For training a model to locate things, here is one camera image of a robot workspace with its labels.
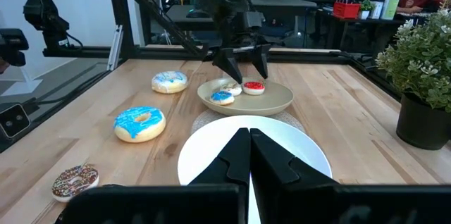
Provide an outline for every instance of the white plate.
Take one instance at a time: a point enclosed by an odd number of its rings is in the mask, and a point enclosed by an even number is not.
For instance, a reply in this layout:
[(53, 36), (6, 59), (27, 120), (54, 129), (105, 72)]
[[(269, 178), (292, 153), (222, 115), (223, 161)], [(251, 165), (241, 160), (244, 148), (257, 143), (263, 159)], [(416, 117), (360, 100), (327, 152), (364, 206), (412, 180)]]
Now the white plate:
[[(258, 128), (291, 154), (324, 175), (332, 177), (326, 155), (303, 132), (286, 123), (261, 116), (232, 116), (211, 122), (198, 129), (186, 141), (178, 158), (178, 179), (188, 185), (218, 156), (219, 152), (242, 127)], [(260, 224), (254, 187), (249, 188), (249, 224)]]

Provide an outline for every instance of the red frosted cookie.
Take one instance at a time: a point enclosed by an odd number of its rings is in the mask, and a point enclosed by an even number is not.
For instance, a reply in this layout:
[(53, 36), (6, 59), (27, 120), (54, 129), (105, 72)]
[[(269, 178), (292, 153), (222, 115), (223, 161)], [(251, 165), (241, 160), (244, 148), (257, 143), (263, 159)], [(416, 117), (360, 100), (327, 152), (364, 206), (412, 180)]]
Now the red frosted cookie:
[(260, 95), (265, 92), (265, 86), (261, 82), (246, 82), (243, 84), (243, 91), (250, 95)]

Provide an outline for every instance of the beige plate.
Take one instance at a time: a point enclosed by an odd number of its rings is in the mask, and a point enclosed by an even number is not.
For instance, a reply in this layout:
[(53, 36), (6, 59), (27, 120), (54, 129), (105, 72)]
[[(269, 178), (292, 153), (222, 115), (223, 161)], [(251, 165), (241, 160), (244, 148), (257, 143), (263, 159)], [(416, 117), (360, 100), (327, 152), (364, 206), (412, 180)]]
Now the beige plate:
[[(243, 82), (259, 81), (258, 78), (244, 77)], [(251, 96), (242, 92), (235, 97), (233, 104), (220, 106), (211, 103), (210, 96), (227, 83), (235, 82), (232, 78), (223, 78), (205, 82), (197, 89), (197, 95), (210, 109), (227, 116), (254, 115), (271, 116), (283, 111), (293, 101), (293, 92), (287, 87), (270, 80), (265, 80), (265, 92), (259, 96)]]

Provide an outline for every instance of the round placemat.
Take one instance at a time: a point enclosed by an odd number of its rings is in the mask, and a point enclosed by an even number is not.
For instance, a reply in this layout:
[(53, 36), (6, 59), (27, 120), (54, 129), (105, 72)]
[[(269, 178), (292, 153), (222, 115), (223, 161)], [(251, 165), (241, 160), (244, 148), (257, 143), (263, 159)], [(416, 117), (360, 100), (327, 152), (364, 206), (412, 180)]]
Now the round placemat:
[[(211, 109), (208, 109), (208, 110), (202, 112), (192, 124), (191, 135), (193, 133), (195, 133), (198, 129), (200, 129), (202, 126), (204, 126), (208, 123), (211, 123), (215, 120), (225, 118), (225, 117), (227, 117), (227, 116), (223, 115), (221, 113), (212, 111)], [(268, 118), (272, 118), (272, 119), (279, 120), (280, 122), (284, 122), (288, 125), (291, 125), (291, 126), (297, 128), (301, 132), (305, 133), (304, 126), (302, 126), (302, 124), (294, 116), (291, 116), (291, 114), (289, 114), (287, 111), (282, 111), (275, 115), (268, 116)]]

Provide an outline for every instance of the chocolate donut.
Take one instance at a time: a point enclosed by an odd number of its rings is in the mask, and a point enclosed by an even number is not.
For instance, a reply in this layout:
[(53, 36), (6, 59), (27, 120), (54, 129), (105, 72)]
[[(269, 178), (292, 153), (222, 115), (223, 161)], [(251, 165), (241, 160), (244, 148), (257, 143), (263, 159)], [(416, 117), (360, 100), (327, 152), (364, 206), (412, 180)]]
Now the chocolate donut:
[(99, 172), (91, 165), (76, 166), (62, 172), (51, 187), (53, 197), (69, 202), (82, 191), (99, 184)]

